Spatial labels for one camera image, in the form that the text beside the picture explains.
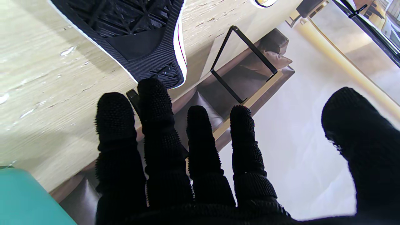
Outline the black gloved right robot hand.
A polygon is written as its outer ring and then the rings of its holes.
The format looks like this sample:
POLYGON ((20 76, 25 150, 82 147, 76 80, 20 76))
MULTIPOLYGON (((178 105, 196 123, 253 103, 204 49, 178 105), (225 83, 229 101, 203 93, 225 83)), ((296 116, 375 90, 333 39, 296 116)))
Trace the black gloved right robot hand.
POLYGON ((161 81, 139 82, 144 158, 137 149, 134 111, 121 93, 103 94, 95 117, 97 225, 398 225, 400 133, 353 88, 324 105, 326 138, 348 163, 356 213, 298 221, 278 202, 267 179, 249 108, 230 113, 234 192, 202 106, 187 114, 188 157, 174 128, 172 102, 161 81))

